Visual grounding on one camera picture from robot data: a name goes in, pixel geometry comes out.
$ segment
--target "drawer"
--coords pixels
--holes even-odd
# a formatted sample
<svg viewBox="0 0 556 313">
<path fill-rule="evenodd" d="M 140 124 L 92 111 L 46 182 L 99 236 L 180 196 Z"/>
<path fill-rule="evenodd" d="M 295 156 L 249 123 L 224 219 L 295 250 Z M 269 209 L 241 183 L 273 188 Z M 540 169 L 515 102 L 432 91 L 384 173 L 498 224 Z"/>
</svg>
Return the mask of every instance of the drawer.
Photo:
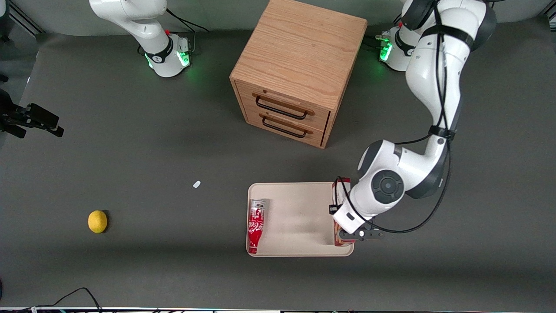
<svg viewBox="0 0 556 313">
<path fill-rule="evenodd" d="M 257 110 L 246 110 L 246 115 L 247 122 L 251 125 L 321 148 L 320 144 L 324 134 L 321 130 L 295 125 Z"/>
<path fill-rule="evenodd" d="M 258 109 L 265 115 L 275 116 L 290 124 L 301 127 L 308 126 L 323 131 L 326 128 L 329 117 L 328 110 L 252 84 L 236 81 L 236 86 L 246 111 Z"/>
</svg>

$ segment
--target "coca-cola can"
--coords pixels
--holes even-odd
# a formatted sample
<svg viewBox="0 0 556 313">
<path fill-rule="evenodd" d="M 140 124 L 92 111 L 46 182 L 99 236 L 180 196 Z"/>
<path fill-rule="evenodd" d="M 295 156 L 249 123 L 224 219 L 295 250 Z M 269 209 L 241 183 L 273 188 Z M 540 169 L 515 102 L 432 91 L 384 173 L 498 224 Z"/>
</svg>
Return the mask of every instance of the coca-cola can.
<svg viewBox="0 0 556 313">
<path fill-rule="evenodd" d="M 249 238 L 249 253 L 256 254 L 259 240 L 262 236 L 262 227 L 265 223 L 265 210 L 268 206 L 266 199 L 252 199 L 249 209 L 249 223 L 247 235 Z"/>
</svg>

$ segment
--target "yellow lemon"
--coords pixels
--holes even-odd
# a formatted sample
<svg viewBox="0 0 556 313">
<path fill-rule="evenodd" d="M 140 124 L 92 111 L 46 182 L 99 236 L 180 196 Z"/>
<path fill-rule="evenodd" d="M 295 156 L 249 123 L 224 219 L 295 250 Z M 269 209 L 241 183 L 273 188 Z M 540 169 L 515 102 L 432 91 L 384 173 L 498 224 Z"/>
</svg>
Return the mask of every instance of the yellow lemon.
<svg viewBox="0 0 556 313">
<path fill-rule="evenodd" d="M 108 226 L 108 218 L 103 211 L 96 210 L 89 214 L 89 229 L 93 233 L 102 233 L 105 231 L 106 226 Z"/>
</svg>

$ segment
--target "wooden drawer cabinet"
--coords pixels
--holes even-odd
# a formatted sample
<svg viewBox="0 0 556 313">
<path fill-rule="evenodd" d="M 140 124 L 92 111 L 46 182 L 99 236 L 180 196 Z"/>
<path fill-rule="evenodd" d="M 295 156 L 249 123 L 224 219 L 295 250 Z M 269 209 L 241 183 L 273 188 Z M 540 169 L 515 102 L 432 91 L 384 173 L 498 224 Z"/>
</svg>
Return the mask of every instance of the wooden drawer cabinet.
<svg viewBox="0 0 556 313">
<path fill-rule="evenodd" d="M 326 147 L 366 26 L 362 18 L 270 0 L 230 75 L 245 120 Z"/>
</svg>

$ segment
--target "beige tray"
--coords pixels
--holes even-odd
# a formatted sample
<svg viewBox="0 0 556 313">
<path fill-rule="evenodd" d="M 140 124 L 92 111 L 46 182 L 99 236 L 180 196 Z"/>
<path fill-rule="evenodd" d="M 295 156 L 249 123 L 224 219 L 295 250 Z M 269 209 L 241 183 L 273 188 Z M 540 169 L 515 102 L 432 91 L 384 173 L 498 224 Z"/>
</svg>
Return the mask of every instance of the beige tray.
<svg viewBox="0 0 556 313">
<path fill-rule="evenodd" d="M 262 236 L 253 257 L 344 257 L 353 244 L 334 246 L 334 221 L 328 213 L 332 203 L 332 182 L 257 183 L 247 194 L 250 199 L 268 199 Z M 245 248 L 249 250 L 247 237 Z"/>
</svg>

